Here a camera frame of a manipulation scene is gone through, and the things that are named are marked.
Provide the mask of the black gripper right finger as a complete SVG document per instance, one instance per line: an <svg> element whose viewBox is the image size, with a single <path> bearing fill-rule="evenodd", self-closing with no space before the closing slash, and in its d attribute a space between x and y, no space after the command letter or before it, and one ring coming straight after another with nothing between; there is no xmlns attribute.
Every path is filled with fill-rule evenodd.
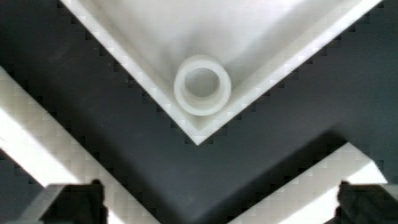
<svg viewBox="0 0 398 224"><path fill-rule="evenodd" d="M339 184L330 224L398 224L398 185Z"/></svg>

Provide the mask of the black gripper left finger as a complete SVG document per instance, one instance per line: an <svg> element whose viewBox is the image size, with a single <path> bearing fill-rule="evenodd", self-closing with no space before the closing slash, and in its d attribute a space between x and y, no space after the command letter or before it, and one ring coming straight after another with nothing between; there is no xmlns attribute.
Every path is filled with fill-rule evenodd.
<svg viewBox="0 0 398 224"><path fill-rule="evenodd" d="M51 184L17 221L23 224L108 224L106 218L104 186L94 179L88 184Z"/></svg>

